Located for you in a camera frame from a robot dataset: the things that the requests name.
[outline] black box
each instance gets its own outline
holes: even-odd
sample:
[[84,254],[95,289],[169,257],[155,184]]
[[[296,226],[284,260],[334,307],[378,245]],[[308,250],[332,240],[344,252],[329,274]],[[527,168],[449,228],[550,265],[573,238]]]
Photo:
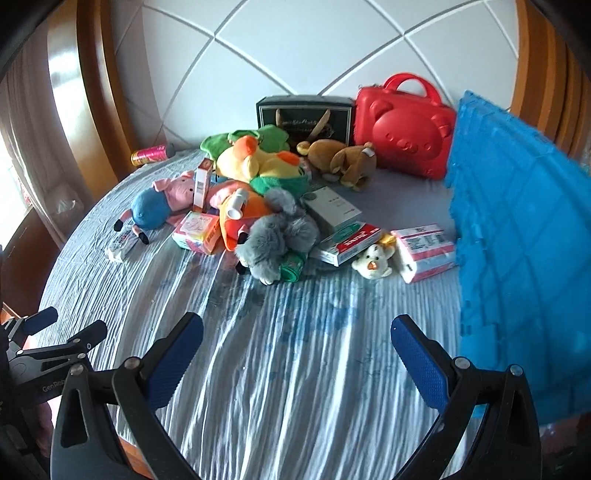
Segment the black box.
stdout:
[[339,140],[346,145],[353,144],[353,122],[355,101],[347,97],[322,95],[275,95],[264,97],[256,104],[259,128],[263,125],[277,125],[290,135],[288,140],[292,150],[307,140],[312,130],[330,110],[328,123],[320,131],[318,138]]

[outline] white teddy bear head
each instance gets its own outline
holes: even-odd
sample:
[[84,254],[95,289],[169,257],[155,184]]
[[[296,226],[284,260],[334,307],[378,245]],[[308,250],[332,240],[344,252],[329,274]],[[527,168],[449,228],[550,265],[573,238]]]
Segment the white teddy bear head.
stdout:
[[367,278],[368,280],[387,277],[392,273],[392,268],[388,266],[388,258],[394,255],[394,251],[394,247],[383,247],[378,244],[372,245],[365,252],[358,255],[352,267],[363,278]]

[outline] wall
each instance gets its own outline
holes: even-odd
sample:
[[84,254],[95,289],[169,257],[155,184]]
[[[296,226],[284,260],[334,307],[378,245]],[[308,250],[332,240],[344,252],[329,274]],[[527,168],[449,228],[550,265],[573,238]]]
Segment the wall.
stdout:
[[[142,146],[256,126],[265,95],[355,97],[410,71],[457,105],[503,108],[517,70],[515,0],[112,0],[117,63]],[[420,92],[417,85],[403,86]]]

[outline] brown teddy bear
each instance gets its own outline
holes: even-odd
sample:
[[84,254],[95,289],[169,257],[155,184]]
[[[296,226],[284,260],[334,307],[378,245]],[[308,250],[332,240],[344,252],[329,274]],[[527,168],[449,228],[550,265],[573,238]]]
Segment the brown teddy bear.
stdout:
[[297,151],[300,155],[307,155],[310,163],[325,179],[330,180],[327,174],[338,175],[344,186],[356,191],[366,186],[377,164],[373,145],[369,142],[347,147],[342,142],[323,139],[312,144],[300,142]]

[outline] orange and pink box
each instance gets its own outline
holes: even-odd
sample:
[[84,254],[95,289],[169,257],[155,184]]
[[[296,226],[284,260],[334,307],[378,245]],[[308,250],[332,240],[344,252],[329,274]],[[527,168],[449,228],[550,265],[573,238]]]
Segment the orange and pink box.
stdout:
[[456,265],[456,246],[437,224],[393,230],[394,263],[406,283],[445,272]]
[[217,215],[203,213],[212,176],[213,162],[206,158],[195,170],[193,209],[174,229],[173,240],[178,246],[197,253],[211,255],[222,232]]

